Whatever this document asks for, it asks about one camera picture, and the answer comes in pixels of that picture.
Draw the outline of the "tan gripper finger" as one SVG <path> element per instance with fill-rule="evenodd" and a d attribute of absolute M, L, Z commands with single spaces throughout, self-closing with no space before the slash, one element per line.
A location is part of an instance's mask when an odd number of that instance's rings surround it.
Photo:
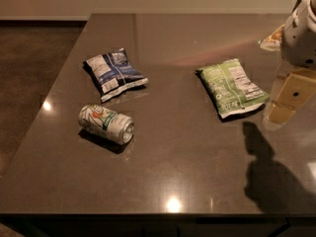
<path fill-rule="evenodd" d="M 283 126 L 316 94 L 316 72 L 298 68 L 279 75 L 264 110 L 264 126 Z"/>

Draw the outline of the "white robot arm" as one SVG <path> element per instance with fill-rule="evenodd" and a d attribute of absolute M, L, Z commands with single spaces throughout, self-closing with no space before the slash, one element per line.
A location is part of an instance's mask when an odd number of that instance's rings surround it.
<path fill-rule="evenodd" d="M 281 61 L 264 110 L 264 126 L 285 125 L 316 93 L 316 0 L 297 0 L 280 28 Z"/>

